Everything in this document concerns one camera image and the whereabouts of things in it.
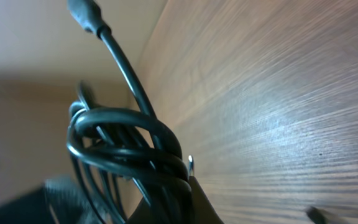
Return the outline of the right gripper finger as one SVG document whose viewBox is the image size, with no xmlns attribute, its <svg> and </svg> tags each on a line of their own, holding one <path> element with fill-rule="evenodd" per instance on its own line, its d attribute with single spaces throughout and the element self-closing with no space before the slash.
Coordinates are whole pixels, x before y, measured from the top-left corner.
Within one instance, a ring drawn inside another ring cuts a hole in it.
<svg viewBox="0 0 358 224">
<path fill-rule="evenodd" d="M 152 209 L 147 202 L 142 199 L 126 223 L 223 224 L 224 222 L 220 219 L 209 202 L 197 179 L 194 176 L 190 176 L 188 183 L 191 187 L 191 192 L 185 195 L 184 199 L 181 200 L 181 211 L 177 216 L 169 217 L 162 208 Z"/>
</svg>

